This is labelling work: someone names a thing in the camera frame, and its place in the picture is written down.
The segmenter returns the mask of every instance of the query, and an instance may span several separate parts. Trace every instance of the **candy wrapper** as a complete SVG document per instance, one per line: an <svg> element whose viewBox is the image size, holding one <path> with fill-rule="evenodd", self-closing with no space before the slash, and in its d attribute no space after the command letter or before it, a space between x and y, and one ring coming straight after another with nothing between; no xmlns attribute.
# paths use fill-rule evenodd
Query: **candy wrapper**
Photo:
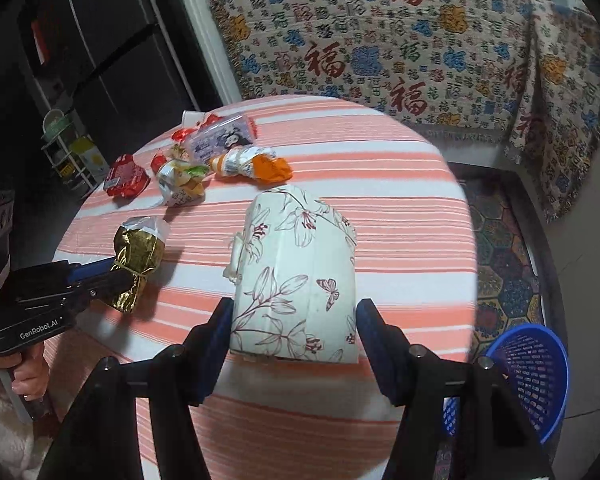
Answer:
<svg viewBox="0 0 600 480"><path fill-rule="evenodd" d="M202 180L209 168L204 165L192 165L177 158L169 160L159 153L151 161L151 169L164 199L162 203L167 207L182 205L205 194Z"/></svg>
<svg viewBox="0 0 600 480"><path fill-rule="evenodd" d="M220 176L248 176L263 184L284 182L292 171L284 158L278 158L271 148L247 146L232 148L224 155L213 156L211 169Z"/></svg>
<svg viewBox="0 0 600 480"><path fill-rule="evenodd" d="M130 198L142 192L149 184L149 176L131 155L121 155L109 170L102 189L109 196Z"/></svg>
<svg viewBox="0 0 600 480"><path fill-rule="evenodd" d="M215 119L209 117L200 129L184 136L183 147L191 160L208 165L213 156L222 155L235 146L249 146L256 138L251 118L239 114Z"/></svg>
<svg viewBox="0 0 600 480"><path fill-rule="evenodd" d="M113 238L116 261L111 270L122 268L134 275L133 287L114 298L111 306L132 312L138 304L146 277L158 268L169 235L169 225L155 216L138 216L123 222Z"/></svg>

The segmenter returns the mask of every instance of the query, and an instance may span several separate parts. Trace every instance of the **pink and white tablecloth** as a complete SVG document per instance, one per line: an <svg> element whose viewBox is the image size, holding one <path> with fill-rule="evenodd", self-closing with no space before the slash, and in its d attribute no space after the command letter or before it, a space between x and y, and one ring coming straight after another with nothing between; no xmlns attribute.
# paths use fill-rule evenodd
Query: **pink and white tablecloth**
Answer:
<svg viewBox="0 0 600 480"><path fill-rule="evenodd" d="M471 218L461 187L438 150L392 118L318 96L257 99L215 110L247 111L258 143L289 161L292 183L335 206L358 231L358 298L372 298L411 342L464 360L476 301ZM148 168L172 130L139 150ZM47 342L50 391L62 416L99 358L151 358L204 323L234 286L222 277L228 243L242 230L259 189L212 180L203 203L166 210L155 182L119 205L102 189L82 206L56 259L87 263L112 256L113 236L130 216L171 225L166 254L132 316L95 303L79 330ZM357 365L254 364L228 355L214 394L192 416L211 476L376 478L402 410L379 390L361 349ZM159 478L148 402L138 400L147 479Z"/></svg>

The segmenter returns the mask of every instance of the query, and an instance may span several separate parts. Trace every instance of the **bolt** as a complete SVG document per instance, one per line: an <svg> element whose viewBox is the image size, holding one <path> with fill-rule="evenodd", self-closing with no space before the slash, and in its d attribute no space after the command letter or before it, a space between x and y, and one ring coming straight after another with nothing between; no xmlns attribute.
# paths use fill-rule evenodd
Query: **bolt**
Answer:
<svg viewBox="0 0 600 480"><path fill-rule="evenodd" d="M489 370L493 367L493 359L487 357L486 355L478 357L478 366L480 368L484 368L485 370Z"/></svg>
<svg viewBox="0 0 600 480"><path fill-rule="evenodd" d="M409 353L419 359L427 353L427 349L422 345L411 345Z"/></svg>

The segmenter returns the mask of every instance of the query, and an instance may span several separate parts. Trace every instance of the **table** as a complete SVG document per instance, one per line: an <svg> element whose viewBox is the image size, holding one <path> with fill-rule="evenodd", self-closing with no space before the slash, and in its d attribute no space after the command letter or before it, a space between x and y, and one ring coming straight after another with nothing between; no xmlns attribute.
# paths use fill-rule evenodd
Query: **table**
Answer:
<svg viewBox="0 0 600 480"><path fill-rule="evenodd" d="M358 231L358 298L372 298L411 342L465 360L474 327L475 243L464 193L438 150L371 108L320 96L276 96L215 110L247 111L258 143L294 170L291 182L325 199ZM136 155L148 168L172 130ZM195 206L157 206L154 181L119 205L99 188L67 230L56 259L111 256L130 216L164 215L171 234L160 269L132 316L94 303L79 330L48 341L50 392L63 416L99 358L151 358L204 323L234 286L222 277L228 243L241 231L256 186L212 180ZM379 390L361 353L357 365L255 364L228 355L214 394L192 410L213 478L379 478L402 410ZM146 478L159 478L148 402L138 400Z"/></svg>

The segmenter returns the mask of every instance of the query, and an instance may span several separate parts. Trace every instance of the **plastic basket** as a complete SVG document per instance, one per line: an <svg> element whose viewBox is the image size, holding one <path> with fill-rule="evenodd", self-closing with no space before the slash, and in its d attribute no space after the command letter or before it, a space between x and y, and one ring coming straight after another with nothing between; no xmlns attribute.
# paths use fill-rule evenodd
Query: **plastic basket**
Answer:
<svg viewBox="0 0 600 480"><path fill-rule="evenodd" d="M542 325L520 325L497 338L485 355L508 376L544 444L564 415L569 389L567 352L558 336ZM445 404L443 423L451 436L459 405L457 397Z"/></svg>

